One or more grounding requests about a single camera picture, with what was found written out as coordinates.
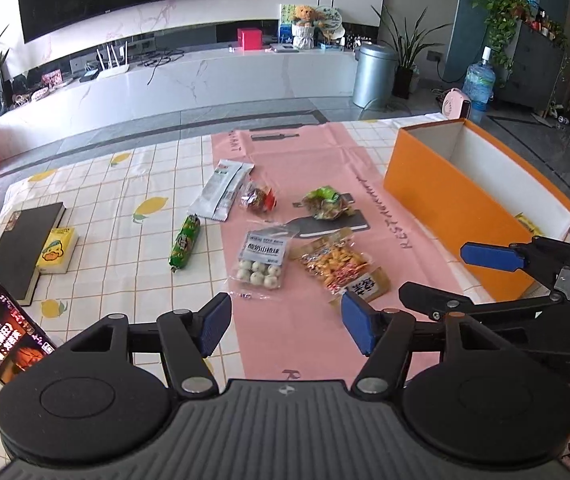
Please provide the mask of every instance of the red box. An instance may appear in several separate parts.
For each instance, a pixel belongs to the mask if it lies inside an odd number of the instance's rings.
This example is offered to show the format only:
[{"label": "red box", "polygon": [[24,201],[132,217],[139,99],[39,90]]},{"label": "red box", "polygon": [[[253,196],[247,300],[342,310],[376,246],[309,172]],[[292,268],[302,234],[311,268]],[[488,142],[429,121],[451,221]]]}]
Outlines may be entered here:
[{"label": "red box", "polygon": [[261,50],[262,31],[260,28],[239,28],[238,45],[243,50]]}]

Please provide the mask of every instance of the orange box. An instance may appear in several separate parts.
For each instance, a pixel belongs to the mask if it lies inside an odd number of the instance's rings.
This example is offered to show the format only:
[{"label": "orange box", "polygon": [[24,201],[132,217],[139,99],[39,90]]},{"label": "orange box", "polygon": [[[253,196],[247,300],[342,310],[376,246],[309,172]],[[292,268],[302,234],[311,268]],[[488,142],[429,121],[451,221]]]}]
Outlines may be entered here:
[{"label": "orange box", "polygon": [[[463,119],[403,128],[385,189],[455,255],[466,242],[530,242],[523,213],[549,238],[564,240],[570,200],[536,168]],[[534,282],[524,272],[465,266],[496,301],[519,298]]]}]

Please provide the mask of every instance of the lemon print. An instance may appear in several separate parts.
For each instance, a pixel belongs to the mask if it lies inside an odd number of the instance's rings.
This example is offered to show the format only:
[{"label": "lemon print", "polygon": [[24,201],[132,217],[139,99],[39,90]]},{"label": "lemon print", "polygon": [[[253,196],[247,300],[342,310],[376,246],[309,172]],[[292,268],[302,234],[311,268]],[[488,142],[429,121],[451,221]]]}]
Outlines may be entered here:
[{"label": "lemon print", "polygon": [[40,302],[40,310],[44,317],[58,317],[67,310],[67,305],[58,300],[45,300]]},{"label": "lemon print", "polygon": [[43,171],[42,173],[37,173],[33,176],[30,176],[29,182],[40,182],[41,180],[45,180],[47,177],[52,176],[56,173],[56,170],[49,170]]},{"label": "lemon print", "polygon": [[110,166],[116,166],[119,162],[127,160],[129,155],[131,155],[131,153],[120,153],[119,155],[114,155],[111,157]]},{"label": "lemon print", "polygon": [[149,215],[155,213],[156,211],[160,211],[168,200],[169,199],[165,196],[154,196],[148,198],[136,208],[132,221],[135,224],[142,224],[143,220]]}]

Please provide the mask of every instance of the blue pad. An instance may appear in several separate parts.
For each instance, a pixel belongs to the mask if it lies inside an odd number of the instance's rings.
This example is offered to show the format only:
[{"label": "blue pad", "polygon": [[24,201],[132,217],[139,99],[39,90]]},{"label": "blue pad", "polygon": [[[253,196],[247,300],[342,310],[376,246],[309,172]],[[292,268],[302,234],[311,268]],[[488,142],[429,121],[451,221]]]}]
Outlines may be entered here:
[{"label": "blue pad", "polygon": [[353,292],[346,292],[340,300],[342,323],[363,355],[370,355],[376,346],[375,323],[377,311]]},{"label": "blue pad", "polygon": [[525,259],[508,247],[466,243],[460,248],[460,257],[468,265],[514,272],[525,267]]},{"label": "blue pad", "polygon": [[232,298],[220,292],[198,312],[203,319],[203,328],[197,339],[200,355],[208,357],[214,350],[232,320]]}]

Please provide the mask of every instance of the silver trash can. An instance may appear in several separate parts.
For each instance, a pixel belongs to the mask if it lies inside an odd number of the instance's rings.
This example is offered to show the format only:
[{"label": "silver trash can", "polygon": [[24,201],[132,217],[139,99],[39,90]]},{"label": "silver trash can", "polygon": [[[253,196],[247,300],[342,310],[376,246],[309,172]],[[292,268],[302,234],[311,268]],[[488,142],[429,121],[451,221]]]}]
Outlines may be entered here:
[{"label": "silver trash can", "polygon": [[384,108],[392,93],[396,67],[398,54],[391,47],[361,45],[352,102],[360,108]]}]

